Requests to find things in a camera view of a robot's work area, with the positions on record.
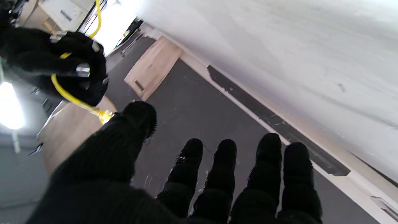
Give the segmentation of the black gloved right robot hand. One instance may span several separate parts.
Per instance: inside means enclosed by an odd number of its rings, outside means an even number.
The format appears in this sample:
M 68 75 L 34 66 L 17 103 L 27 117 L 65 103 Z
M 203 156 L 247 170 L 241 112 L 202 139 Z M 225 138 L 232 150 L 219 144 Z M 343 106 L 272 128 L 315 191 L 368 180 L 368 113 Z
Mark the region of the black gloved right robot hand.
M 5 78 L 45 96 L 64 100 L 51 81 L 80 101 L 97 106 L 108 89 L 104 48 L 80 32 L 52 35 L 39 29 L 1 29 L 1 59 Z

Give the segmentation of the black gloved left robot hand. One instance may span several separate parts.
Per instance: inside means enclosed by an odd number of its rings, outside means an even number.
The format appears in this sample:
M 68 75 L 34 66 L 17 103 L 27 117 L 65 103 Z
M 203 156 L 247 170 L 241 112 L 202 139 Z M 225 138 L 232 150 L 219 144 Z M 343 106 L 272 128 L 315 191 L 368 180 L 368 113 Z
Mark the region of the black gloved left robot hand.
M 155 132 L 156 110 L 129 103 L 62 162 L 28 224 L 321 224 L 314 169 L 300 142 L 283 152 L 278 134 L 257 147 L 247 186 L 233 200 L 237 146 L 219 143 L 203 192 L 196 191 L 203 143 L 190 139 L 157 197 L 130 185 L 135 162 Z

